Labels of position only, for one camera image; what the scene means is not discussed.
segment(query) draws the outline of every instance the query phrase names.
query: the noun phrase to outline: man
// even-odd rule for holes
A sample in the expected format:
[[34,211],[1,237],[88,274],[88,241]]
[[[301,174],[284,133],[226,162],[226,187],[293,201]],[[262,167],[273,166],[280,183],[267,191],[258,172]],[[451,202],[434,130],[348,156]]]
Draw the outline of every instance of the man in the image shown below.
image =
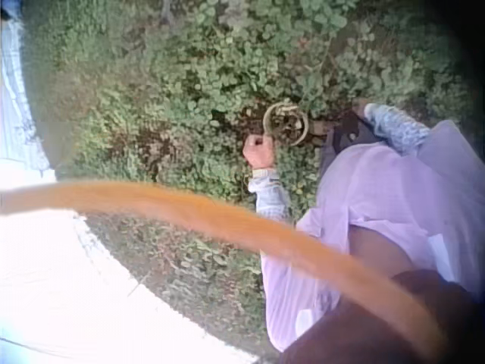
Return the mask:
[[[431,130],[389,106],[358,100],[354,110],[386,141],[339,153],[324,171],[316,206],[296,228],[382,275],[404,279],[411,291],[429,274],[432,287],[456,282],[477,297],[485,167],[451,121]],[[335,149],[331,138],[328,149]],[[243,154],[253,168],[249,190],[257,194],[257,212],[286,221],[289,200],[275,169],[272,139],[249,136]],[[261,255],[261,270],[268,335],[279,351],[345,303],[326,282],[269,256]],[[409,272],[418,277],[402,278]]]

